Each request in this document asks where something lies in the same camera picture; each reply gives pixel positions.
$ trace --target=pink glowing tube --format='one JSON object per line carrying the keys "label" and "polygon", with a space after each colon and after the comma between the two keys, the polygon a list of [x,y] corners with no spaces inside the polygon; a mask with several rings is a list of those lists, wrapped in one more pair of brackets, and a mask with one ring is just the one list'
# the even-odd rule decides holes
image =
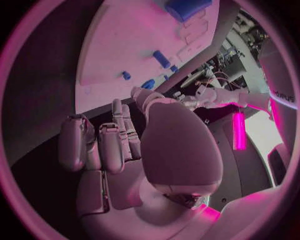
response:
{"label": "pink glowing tube", "polygon": [[233,124],[233,150],[246,149],[245,116],[242,112],[234,113]]}

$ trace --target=magenta light strip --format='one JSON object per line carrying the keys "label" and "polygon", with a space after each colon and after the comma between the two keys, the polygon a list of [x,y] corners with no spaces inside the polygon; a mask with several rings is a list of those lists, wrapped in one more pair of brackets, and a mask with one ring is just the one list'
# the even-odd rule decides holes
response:
{"label": "magenta light strip", "polygon": [[245,116],[243,113],[234,113],[232,116],[233,123],[233,150],[246,149],[246,129]]}

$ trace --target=pink light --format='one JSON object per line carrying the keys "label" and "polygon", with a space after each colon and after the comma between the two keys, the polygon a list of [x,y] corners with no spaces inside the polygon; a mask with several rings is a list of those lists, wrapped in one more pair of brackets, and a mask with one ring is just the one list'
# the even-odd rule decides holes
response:
{"label": "pink light", "polygon": [[233,150],[246,149],[246,129],[245,116],[243,113],[234,113],[232,116],[233,123]]}

